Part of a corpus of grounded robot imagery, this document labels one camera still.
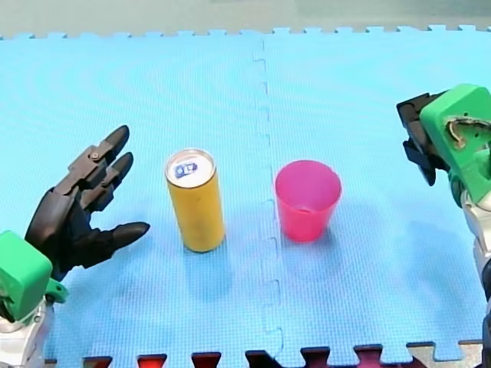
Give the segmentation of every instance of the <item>pink cup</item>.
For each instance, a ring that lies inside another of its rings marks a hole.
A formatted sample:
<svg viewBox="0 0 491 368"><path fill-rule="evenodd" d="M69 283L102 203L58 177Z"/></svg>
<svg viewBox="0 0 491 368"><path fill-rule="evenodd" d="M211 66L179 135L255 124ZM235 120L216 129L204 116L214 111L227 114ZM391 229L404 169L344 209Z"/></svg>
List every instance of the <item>pink cup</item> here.
<svg viewBox="0 0 491 368"><path fill-rule="evenodd" d="M313 242L338 204L341 180L323 163L294 161L276 176L275 191L283 233L295 242Z"/></svg>

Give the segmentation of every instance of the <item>blue foam mat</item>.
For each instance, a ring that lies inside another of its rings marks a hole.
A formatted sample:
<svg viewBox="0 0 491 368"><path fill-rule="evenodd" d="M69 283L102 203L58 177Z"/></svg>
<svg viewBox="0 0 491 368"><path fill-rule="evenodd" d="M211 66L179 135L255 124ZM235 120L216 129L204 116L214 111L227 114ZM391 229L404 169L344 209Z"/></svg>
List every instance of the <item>blue foam mat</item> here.
<svg viewBox="0 0 491 368"><path fill-rule="evenodd" d="M491 87L478 56L491 33L463 30L265 36L272 171L317 159L344 187L316 244L271 233L282 245L283 366L302 366L305 347L329 347L333 366L355 365L363 345L381 345L384 363L410 362L406 345L427 342L435 359L459 359L458 343L480 338L472 236L445 175L430 188L407 161L395 109L458 83Z"/></svg>
<svg viewBox="0 0 491 368"><path fill-rule="evenodd" d="M266 160L260 45L253 34L1 42L1 204L12 209L0 214L2 229L24 234L43 192L122 123L135 163L94 226L152 225L111 262L64 280L71 296L56 308L47 348L59 366L109 356L129 367L166 354L166 366L181 368L210 351L224 366L244 366L246 350L280 350L265 313L277 297L262 272L276 256L260 231L270 179L265 169L251 175ZM205 255L184 250L163 176L165 159L187 146L213 153L222 186L227 242Z"/></svg>
<svg viewBox="0 0 491 368"><path fill-rule="evenodd" d="M135 165L94 225L153 226L69 274L48 357L123 367L165 353L181 367L219 351L220 366L240 366L266 350L301 366L301 348L328 346L329 363L346 365L356 346L381 345L394 363L410 359L407 343L433 342L438 359L459 358L485 310L472 238L445 178L428 188L404 158L395 104L463 81L491 87L490 35L463 29L0 42L0 204L13 209L0 228L23 234L71 159L121 123ZM207 255L183 250L163 181L165 158L185 146L219 165L228 239ZM310 247L281 237L272 201L274 173L298 158L329 163L344 185Z"/></svg>

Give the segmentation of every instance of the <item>blue label on can top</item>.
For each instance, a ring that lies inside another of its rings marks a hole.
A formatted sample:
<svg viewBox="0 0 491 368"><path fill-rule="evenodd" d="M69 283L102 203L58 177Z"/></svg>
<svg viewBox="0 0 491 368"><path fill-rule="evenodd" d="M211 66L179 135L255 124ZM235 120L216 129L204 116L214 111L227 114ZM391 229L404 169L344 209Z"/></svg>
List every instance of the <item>blue label on can top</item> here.
<svg viewBox="0 0 491 368"><path fill-rule="evenodd" d="M176 171L174 174L176 175L176 179L180 179L184 176L191 175L197 171L197 169L198 165L195 163L183 163L182 165L176 166Z"/></svg>

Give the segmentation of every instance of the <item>yellow can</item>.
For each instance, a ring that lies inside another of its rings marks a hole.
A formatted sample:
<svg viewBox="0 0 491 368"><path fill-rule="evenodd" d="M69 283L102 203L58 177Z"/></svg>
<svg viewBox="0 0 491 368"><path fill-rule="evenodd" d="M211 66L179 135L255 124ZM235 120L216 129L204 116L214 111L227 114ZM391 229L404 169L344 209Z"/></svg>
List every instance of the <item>yellow can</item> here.
<svg viewBox="0 0 491 368"><path fill-rule="evenodd" d="M225 224L211 155L197 148L179 151L167 161L165 175L184 245L198 252L217 248Z"/></svg>

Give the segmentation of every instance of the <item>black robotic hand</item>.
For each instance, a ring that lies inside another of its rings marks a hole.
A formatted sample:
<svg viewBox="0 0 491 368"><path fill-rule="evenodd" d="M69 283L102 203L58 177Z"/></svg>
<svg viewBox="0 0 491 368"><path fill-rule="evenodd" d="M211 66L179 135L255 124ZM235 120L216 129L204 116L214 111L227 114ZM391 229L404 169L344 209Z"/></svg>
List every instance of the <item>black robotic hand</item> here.
<svg viewBox="0 0 491 368"><path fill-rule="evenodd" d="M150 228L145 222L132 222L101 231L90 224L92 212L106 208L113 191L130 171L131 153L111 165L129 137L130 130L122 126L99 146L89 146L39 203L25 240L49 258L56 281L61 281L73 267L89 268L106 261Z"/></svg>

